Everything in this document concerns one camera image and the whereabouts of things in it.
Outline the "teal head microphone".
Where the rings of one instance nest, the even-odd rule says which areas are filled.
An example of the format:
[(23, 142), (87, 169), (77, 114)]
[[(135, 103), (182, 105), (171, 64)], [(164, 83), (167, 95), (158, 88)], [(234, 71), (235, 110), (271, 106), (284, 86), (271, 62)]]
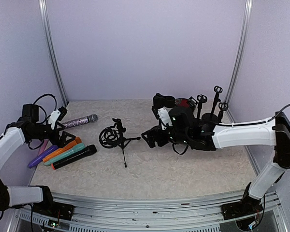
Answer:
[(62, 160), (63, 158), (66, 158), (66, 157), (68, 157), (68, 156), (70, 156), (70, 155), (72, 155), (72, 154), (74, 154), (74, 153), (76, 153), (84, 148), (85, 148), (84, 143), (79, 143), (79, 144), (75, 145), (74, 147), (72, 147), (71, 149), (51, 158), (49, 161), (44, 163), (44, 166), (50, 166), (52, 163), (55, 163), (59, 160)]

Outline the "pink microphone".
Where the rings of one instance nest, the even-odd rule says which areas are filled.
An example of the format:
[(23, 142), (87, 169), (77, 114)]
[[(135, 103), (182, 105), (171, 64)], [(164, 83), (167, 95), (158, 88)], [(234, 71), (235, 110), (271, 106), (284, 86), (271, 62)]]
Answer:
[(39, 148), (38, 156), (40, 156), (46, 150), (47, 144), (48, 140), (44, 140), (43, 144)]

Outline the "rhinestone silver-head microphone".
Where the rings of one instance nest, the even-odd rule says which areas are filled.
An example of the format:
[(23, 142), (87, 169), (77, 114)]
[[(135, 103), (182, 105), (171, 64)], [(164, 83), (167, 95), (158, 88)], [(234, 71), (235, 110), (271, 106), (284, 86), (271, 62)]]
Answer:
[(77, 127), (77, 126), (81, 126), (84, 124), (88, 124), (88, 123), (94, 123), (98, 120), (98, 116), (96, 114), (91, 114), (85, 117), (81, 117), (81, 118), (77, 118), (77, 119), (73, 119), (67, 122), (62, 123), (62, 125), (68, 129), (68, 128), (73, 128), (73, 127)]

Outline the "black tripod microphone stand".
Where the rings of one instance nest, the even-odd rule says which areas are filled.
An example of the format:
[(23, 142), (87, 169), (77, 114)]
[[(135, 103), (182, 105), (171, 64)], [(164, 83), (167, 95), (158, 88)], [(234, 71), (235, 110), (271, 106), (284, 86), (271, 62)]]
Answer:
[(127, 168), (124, 149), (131, 141), (134, 141), (134, 140), (138, 141), (141, 139), (141, 137), (134, 137), (134, 138), (124, 137), (124, 133), (126, 132), (127, 129), (123, 127), (121, 119), (113, 118), (112, 121), (114, 122), (114, 125), (106, 127), (100, 132), (99, 142), (101, 146), (106, 149), (120, 147), (123, 154), (124, 166), (125, 168)]

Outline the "black microphone orange end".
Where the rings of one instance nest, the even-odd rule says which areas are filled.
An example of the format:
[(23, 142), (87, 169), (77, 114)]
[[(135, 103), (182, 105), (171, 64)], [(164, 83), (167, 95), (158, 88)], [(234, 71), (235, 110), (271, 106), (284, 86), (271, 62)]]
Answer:
[(51, 164), (53, 170), (59, 169), (63, 166), (66, 166), (68, 164), (71, 164), (75, 161), (78, 161), (82, 158), (94, 155), (97, 152), (97, 149), (95, 147), (95, 145), (88, 145), (85, 148), (83, 148), (82, 150), (79, 150), (77, 152), (74, 152), (73, 154), (54, 162), (53, 164)]

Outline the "black tall round-base stand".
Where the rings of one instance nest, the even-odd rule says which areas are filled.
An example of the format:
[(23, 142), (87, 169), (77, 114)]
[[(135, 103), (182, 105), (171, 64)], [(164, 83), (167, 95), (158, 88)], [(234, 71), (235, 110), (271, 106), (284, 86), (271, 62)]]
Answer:
[(160, 93), (156, 93), (156, 95), (153, 97), (153, 106), (152, 106), (152, 112), (154, 113), (154, 116), (156, 119), (159, 119), (158, 110), (160, 108), (173, 108), (175, 107), (175, 98), (173, 96), (164, 96)]

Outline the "purple microphone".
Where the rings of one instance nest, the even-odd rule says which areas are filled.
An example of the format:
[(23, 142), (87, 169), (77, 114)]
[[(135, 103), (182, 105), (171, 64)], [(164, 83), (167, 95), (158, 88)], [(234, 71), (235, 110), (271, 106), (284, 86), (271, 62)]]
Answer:
[(42, 152), (37, 157), (35, 157), (32, 161), (30, 161), (29, 164), (27, 165), (27, 167), (30, 168), (30, 169), (33, 168), (33, 167), (36, 167), (40, 162), (43, 161), (43, 159), (47, 155), (51, 154), (52, 152), (56, 151), (57, 149), (58, 149), (58, 146), (57, 145), (50, 146), (44, 152)]

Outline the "black short stand purple mic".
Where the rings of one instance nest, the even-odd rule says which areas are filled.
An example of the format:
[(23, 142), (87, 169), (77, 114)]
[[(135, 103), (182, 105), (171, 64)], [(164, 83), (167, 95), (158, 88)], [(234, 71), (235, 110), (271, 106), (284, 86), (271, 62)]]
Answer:
[(201, 110), (202, 110), (202, 107), (203, 107), (203, 104), (207, 102), (207, 97), (203, 94), (199, 94), (197, 96), (197, 116), (196, 118), (198, 120), (200, 120), (200, 116), (201, 116)]

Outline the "black short stand orange mic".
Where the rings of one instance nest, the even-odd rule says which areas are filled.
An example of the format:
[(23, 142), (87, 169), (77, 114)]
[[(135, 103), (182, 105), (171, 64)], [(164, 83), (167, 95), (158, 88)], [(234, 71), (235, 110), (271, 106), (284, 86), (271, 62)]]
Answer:
[(220, 102), (218, 104), (218, 107), (219, 107), (219, 113), (217, 116), (218, 117), (217, 121), (218, 121), (218, 123), (221, 123), (222, 119), (223, 119), (224, 112), (228, 110), (229, 106), (226, 102)]

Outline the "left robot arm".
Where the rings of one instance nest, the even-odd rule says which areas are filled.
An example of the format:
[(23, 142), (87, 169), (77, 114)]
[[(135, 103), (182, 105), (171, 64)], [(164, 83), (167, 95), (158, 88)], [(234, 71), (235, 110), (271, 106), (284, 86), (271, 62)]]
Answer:
[[(61, 120), (65, 117), (67, 109), (60, 107), (55, 109), (44, 122), (39, 121), (40, 106), (36, 104), (25, 104), (22, 108), (21, 117), (8, 124), (0, 136), (0, 172), (5, 163), (24, 144), (30, 144), (34, 140), (48, 140), (51, 144), (64, 147), (73, 139), (64, 131)], [(8, 186), (0, 177), (0, 211), (9, 208), (18, 208), (27, 204), (33, 204), (53, 215), (58, 210), (58, 204), (53, 200), (48, 186)]]

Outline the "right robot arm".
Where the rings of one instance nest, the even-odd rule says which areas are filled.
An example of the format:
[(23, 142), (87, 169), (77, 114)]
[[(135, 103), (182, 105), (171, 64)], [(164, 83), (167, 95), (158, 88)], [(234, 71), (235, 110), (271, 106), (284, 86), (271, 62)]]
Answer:
[(273, 117), (246, 123), (220, 124), (197, 119), (191, 109), (175, 107), (158, 110), (159, 125), (142, 133), (150, 148), (168, 143), (185, 145), (200, 151), (215, 151), (233, 146), (268, 145), (274, 148), (274, 157), (249, 183), (238, 211), (247, 215), (267, 190), (290, 169), (290, 121), (282, 110)]

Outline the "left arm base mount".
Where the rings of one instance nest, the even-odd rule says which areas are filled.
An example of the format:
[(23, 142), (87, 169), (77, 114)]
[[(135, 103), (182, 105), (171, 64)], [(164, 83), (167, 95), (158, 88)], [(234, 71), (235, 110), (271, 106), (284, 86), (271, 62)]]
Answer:
[(54, 201), (50, 194), (43, 196), (43, 201), (33, 204), (33, 211), (44, 216), (71, 221), (74, 206)]

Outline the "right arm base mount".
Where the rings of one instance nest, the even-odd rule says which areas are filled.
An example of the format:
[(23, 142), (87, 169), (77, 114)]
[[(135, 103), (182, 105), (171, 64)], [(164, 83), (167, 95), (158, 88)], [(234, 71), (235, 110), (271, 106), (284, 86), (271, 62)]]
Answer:
[(227, 203), (221, 206), (224, 220), (239, 218), (262, 211), (263, 206), (260, 200), (245, 198), (238, 202)]

